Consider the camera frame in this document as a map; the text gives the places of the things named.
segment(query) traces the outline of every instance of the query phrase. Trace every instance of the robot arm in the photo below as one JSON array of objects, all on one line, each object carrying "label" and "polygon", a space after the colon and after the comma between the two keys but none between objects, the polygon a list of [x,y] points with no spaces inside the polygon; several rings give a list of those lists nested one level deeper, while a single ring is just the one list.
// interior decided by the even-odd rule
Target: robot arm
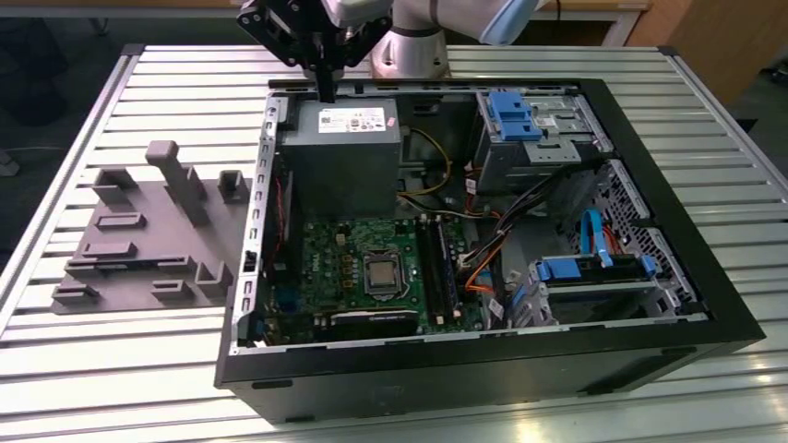
[{"label": "robot arm", "polygon": [[251,0],[237,24],[288,66],[315,80],[321,102],[392,27],[392,0]]},{"label": "robot arm", "polygon": [[320,101],[333,102],[344,67],[371,51],[380,77],[440,77],[448,68],[441,28],[511,44],[548,1],[251,0],[237,23],[285,65],[301,67]]}]

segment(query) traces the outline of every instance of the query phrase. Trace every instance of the green circuit board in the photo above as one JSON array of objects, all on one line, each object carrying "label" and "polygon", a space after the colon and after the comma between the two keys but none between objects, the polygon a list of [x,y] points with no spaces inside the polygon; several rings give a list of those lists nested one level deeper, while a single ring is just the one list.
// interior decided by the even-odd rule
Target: green circuit board
[{"label": "green circuit board", "polygon": [[[443,222],[452,254],[465,251],[460,220]],[[303,230],[301,279],[297,285],[300,314],[331,313],[360,309],[407,309],[419,312],[420,333],[479,329],[477,306],[463,306],[461,321],[431,324],[427,313],[425,286],[421,280],[416,220],[356,220],[307,222]],[[403,290],[391,299],[371,296],[364,288],[364,256],[396,257]],[[309,341],[311,324],[301,319],[287,325],[295,341]]]}]

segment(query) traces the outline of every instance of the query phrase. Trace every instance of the cpu socket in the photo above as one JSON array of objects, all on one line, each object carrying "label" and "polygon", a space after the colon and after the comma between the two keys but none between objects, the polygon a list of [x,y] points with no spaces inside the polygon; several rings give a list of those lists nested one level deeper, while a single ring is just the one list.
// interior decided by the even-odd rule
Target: cpu socket
[{"label": "cpu socket", "polygon": [[395,251],[369,251],[363,257],[364,293],[385,302],[403,292],[400,256]]}]

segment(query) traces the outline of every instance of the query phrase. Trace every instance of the motherboard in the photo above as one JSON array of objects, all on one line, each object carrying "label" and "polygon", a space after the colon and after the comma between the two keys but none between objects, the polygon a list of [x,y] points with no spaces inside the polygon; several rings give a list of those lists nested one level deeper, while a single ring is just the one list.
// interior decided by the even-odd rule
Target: motherboard
[{"label": "motherboard", "polygon": [[323,341],[321,331],[343,324],[356,339],[373,323],[413,327],[416,335],[481,329],[479,305],[459,300],[451,269],[467,247],[455,218],[307,222],[299,282],[275,290],[281,341]]}]

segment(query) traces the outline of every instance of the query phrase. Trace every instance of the sticker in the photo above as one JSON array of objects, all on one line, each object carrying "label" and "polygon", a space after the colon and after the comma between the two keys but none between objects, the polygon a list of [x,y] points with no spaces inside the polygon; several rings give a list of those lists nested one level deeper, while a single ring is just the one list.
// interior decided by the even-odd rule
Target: sticker
[{"label": "sticker", "polygon": [[493,313],[493,315],[503,320],[504,319],[504,307],[501,306],[500,303],[497,303],[497,301],[493,298],[491,299],[489,308],[491,308],[491,312]]},{"label": "sticker", "polygon": [[472,180],[471,178],[465,179],[465,192],[472,196],[476,195],[476,180]]},{"label": "sticker", "polygon": [[383,132],[384,123],[383,108],[328,108],[317,116],[317,132]]},{"label": "sticker", "polygon": [[557,126],[552,117],[537,117],[537,126]]}]

